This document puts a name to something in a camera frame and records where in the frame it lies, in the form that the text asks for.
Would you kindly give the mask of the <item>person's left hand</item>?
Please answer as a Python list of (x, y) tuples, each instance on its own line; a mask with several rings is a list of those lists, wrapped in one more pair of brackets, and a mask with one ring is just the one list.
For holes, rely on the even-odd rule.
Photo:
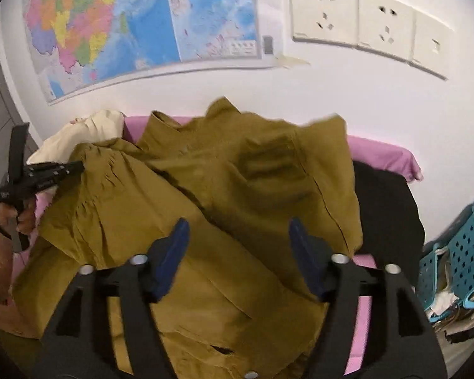
[(19, 234), (30, 235), (36, 228), (36, 199), (24, 201), (24, 210), (18, 214), (17, 210), (8, 204), (0, 203), (0, 230), (5, 234), (12, 233), (12, 225), (16, 224)]

